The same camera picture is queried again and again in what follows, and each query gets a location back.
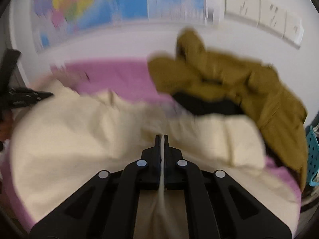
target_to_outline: brown jacket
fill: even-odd
[[[307,141],[302,102],[279,80],[276,70],[260,62],[207,51],[193,30],[177,40],[177,58],[161,56],[148,63],[157,91],[182,91],[211,102],[229,98],[255,122],[269,147],[299,175],[307,178]]]

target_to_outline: cream cloth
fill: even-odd
[[[131,104],[112,92],[80,96],[59,82],[55,96],[27,112],[14,129],[10,157],[17,195],[39,221],[100,170],[116,172],[167,134],[170,146],[200,169],[223,169],[294,231],[299,206],[291,189],[263,171],[264,144],[246,116],[183,115],[169,119],[158,106]],[[181,191],[140,195],[135,238],[187,238]]]

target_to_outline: white wall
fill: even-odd
[[[319,77],[319,14],[310,0],[271,1],[302,17],[305,34],[300,50],[263,30],[230,20],[224,20],[217,28],[197,29],[210,47],[274,64],[283,82],[306,105],[309,124],[319,109],[315,87]],[[183,27],[146,24],[100,28],[38,55],[32,40],[30,6],[30,0],[13,0],[10,26],[12,45],[23,54],[21,75],[31,82],[47,73],[50,64],[88,58],[147,57],[155,51],[174,53],[176,36]]]

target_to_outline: map poster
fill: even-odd
[[[133,21],[206,24],[214,8],[207,0],[32,0],[31,23],[37,52],[85,30]]]

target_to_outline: teal basket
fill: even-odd
[[[307,183],[310,186],[315,187],[319,185],[319,182],[314,182],[313,179],[317,176],[319,170],[319,144],[315,133],[310,126],[310,132],[307,135],[308,142],[308,174]]]

